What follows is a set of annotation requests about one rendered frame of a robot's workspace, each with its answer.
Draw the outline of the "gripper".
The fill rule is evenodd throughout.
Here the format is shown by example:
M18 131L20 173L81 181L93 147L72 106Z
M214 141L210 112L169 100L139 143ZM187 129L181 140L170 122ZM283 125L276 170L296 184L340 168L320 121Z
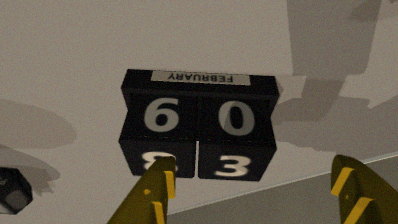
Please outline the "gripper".
M107 224L167 224L168 199L175 198L175 182L175 157L160 157ZM341 224L398 224L398 192L355 158L334 157L331 194L339 196Z

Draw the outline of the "black number cube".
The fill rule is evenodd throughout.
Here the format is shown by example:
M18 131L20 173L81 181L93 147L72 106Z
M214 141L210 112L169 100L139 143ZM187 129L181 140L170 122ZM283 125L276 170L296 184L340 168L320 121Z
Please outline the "black number cube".
M119 145L133 176L173 156L176 178L195 176L198 96L133 93Z
M276 150L267 100L201 98L200 179L259 182Z

